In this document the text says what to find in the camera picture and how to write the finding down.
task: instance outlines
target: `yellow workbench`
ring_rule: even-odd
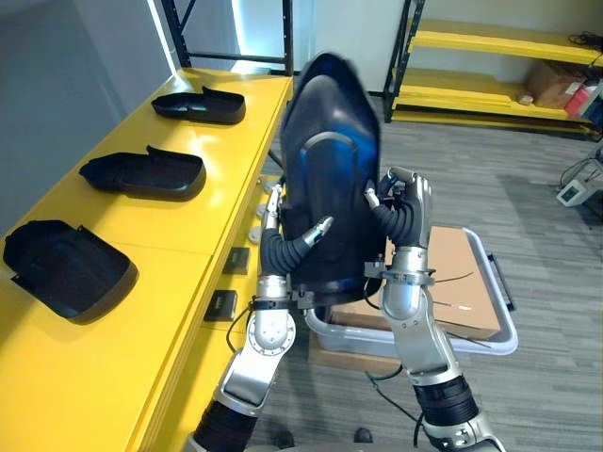
[[[262,176],[261,181],[276,180],[276,177]],[[257,264],[259,249],[249,239],[249,231],[259,227],[261,218],[256,215],[256,207],[266,204],[269,195],[258,183],[252,193],[247,213],[243,217],[235,238],[235,247],[250,249],[247,275],[220,275],[217,289],[236,291],[235,316],[243,313],[255,295],[257,286]],[[156,451],[180,452],[188,434],[201,419],[226,369],[232,353],[226,344],[226,332],[231,322],[202,323],[192,350],[188,356],[178,384],[175,386],[171,403],[167,408],[165,422],[161,426],[155,442]],[[242,347],[247,329],[246,317],[242,317],[233,327],[231,340],[235,347]]]
[[[171,422],[166,411],[174,390],[182,391],[193,344],[195,359],[211,358],[204,370],[209,394],[230,357],[223,325],[201,326],[202,318],[291,96],[291,79],[181,75],[196,91],[205,85],[243,94],[244,120],[216,125],[158,117],[150,101],[182,89],[173,78],[15,226],[48,218],[82,224],[123,251],[139,279],[107,315],[76,325],[18,287],[0,264],[1,451],[161,450],[155,440]],[[91,158],[145,153],[147,144],[199,155],[207,172],[203,191],[189,202],[137,200],[97,191],[77,174]],[[236,333],[234,342],[241,338]]]

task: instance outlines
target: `gray carpet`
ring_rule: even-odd
[[[601,450],[601,222],[555,200],[561,171],[594,145],[529,133],[383,124],[382,166],[402,165],[434,185],[433,221],[478,233],[505,271],[518,310],[511,356],[464,355],[473,393],[509,451]],[[279,149],[278,140],[274,145]],[[265,172],[277,168],[267,163]],[[308,331],[285,356],[253,435],[279,426],[299,445],[351,442],[359,426],[400,451],[433,450],[414,424],[383,401],[361,372],[307,363]],[[405,378],[382,384],[418,414]]]

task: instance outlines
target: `gray plastic bin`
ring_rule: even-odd
[[[480,238],[473,231],[463,228],[471,249],[480,268],[481,276],[490,294],[490,299],[497,313],[500,332],[488,341],[471,342],[465,339],[450,338],[452,347],[462,353],[483,353],[488,355],[509,355],[519,344],[517,330],[509,315],[497,278],[492,271],[490,262]],[[394,346],[394,334],[391,331],[355,328],[334,325],[318,318],[314,309],[306,311],[305,321],[308,327],[316,333],[320,345],[330,351],[347,351],[366,355],[397,358]]]

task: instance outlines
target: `metal clamp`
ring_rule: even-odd
[[[270,309],[295,309],[298,304],[297,301],[291,299],[291,297],[281,297],[278,299],[268,299],[268,298],[252,298],[252,309],[254,311],[266,311]]]
[[[365,276],[368,278],[383,279],[410,285],[433,285],[435,280],[431,275],[431,272],[392,270],[383,261],[365,262]]]

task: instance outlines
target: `yellow shelf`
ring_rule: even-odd
[[[423,20],[412,46],[492,52],[518,57],[590,64],[600,53],[576,45],[568,35],[506,26]],[[603,57],[595,64],[603,66]]]
[[[570,121],[548,121],[532,118],[515,118],[510,116],[479,115],[456,111],[441,112],[397,110],[394,111],[392,120],[498,127],[508,129],[542,130],[584,135],[591,133],[591,130],[586,125]]]
[[[547,120],[576,121],[562,108],[521,105],[520,84],[498,82],[493,76],[427,69],[409,69],[396,105],[415,105]]]

